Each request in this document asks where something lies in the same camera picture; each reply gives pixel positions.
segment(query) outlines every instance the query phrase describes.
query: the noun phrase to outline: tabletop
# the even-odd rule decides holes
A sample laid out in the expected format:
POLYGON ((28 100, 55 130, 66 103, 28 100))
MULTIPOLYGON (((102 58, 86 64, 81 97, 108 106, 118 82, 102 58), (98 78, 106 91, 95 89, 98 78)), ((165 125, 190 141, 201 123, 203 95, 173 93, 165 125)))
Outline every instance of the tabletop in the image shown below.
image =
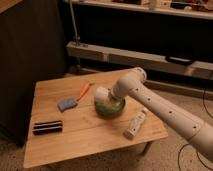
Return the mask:
POLYGON ((99 86, 110 88, 128 70, 101 72, 41 81, 36 84, 31 112, 28 139, 25 148, 24 168, 51 164, 104 151, 133 146, 165 138, 168 133, 153 113, 146 120, 133 140, 123 136, 132 118, 143 106, 130 97, 122 114, 114 119, 100 118, 94 107, 94 93, 99 86), (57 103, 71 96, 78 96, 83 85, 94 83, 78 106, 61 113, 57 103), (63 121, 63 131, 34 135, 37 122, 63 121))

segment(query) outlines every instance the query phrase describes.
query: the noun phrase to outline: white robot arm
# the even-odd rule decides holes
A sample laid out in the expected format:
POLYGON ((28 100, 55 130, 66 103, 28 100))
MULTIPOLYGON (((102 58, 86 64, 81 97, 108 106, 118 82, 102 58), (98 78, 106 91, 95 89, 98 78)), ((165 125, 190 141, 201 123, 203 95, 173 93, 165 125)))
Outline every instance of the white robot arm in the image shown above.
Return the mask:
POLYGON ((134 68, 118 79, 110 95, 118 101, 129 95, 140 102, 213 161, 213 127, 149 90, 143 85, 145 81, 146 72, 142 68, 134 68))

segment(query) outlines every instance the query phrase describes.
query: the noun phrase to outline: toy carrot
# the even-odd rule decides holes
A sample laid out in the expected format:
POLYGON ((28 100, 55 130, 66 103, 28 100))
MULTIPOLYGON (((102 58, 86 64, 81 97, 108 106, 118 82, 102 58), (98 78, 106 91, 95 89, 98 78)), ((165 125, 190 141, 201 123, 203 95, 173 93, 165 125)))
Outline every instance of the toy carrot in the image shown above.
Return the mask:
POLYGON ((90 86, 92 86, 94 83, 87 83, 83 86, 81 93, 79 94, 77 101, 79 101, 89 90, 90 86))

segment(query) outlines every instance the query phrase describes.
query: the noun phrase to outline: black panel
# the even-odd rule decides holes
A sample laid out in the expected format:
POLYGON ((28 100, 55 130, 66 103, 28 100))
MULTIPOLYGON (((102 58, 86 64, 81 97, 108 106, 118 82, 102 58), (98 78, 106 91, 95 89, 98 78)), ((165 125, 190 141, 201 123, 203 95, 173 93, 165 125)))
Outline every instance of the black panel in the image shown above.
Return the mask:
POLYGON ((61 77, 65 41, 57 0, 27 0, 0 15, 0 131, 23 144, 36 81, 61 77))

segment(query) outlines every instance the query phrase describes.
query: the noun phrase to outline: black cable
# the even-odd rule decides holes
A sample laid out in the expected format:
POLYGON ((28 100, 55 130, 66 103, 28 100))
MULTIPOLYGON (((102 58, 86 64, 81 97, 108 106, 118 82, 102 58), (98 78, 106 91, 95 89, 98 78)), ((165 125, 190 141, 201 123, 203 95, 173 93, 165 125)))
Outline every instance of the black cable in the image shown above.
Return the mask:
MULTIPOLYGON (((213 76, 213 71, 211 71, 211 73, 209 74, 208 80, 211 80, 211 77, 212 77, 212 76, 213 76)), ((211 113, 209 112, 208 108, 206 107, 206 103, 205 103, 206 91, 207 91, 207 86, 204 88, 204 91, 203 91, 203 106, 204 106, 204 108, 205 108, 205 110, 206 110, 206 113, 213 119, 213 114, 211 114, 211 113)), ((184 149, 185 147, 187 147, 188 145, 190 145, 190 144, 185 144, 185 145, 183 145, 183 146, 180 148, 180 150, 178 151, 178 168, 179 168, 180 171, 181 171, 181 167, 180 167, 180 155, 181 155, 181 152, 183 151, 183 149, 184 149)), ((196 154, 197 154, 198 160, 200 161, 200 163, 201 163, 205 168, 207 168, 207 169, 209 169, 209 170, 213 170, 213 168, 208 167, 208 166, 201 160, 198 151, 196 151, 196 154)))
POLYGON ((181 171, 181 167, 180 167, 180 155, 181 155, 181 152, 183 151, 183 149, 187 146, 189 146, 190 144, 184 144, 180 150, 178 151, 178 168, 179 168, 179 171, 181 171))
POLYGON ((209 170, 213 170, 213 168, 207 166, 207 165, 201 160, 198 151, 196 151, 196 154, 197 154, 198 160, 200 161, 200 163, 201 163, 205 168, 207 168, 207 169, 209 169, 209 170))
MULTIPOLYGON (((211 77, 213 76, 213 71, 210 73, 209 75, 209 79, 208 80, 211 80, 211 77)), ((213 119, 213 114, 211 114, 208 110, 208 108, 206 107, 206 103, 205 103, 205 95, 206 95, 206 91, 207 91, 207 86, 204 88, 204 91, 203 91, 203 106, 206 110, 206 113, 213 119)))

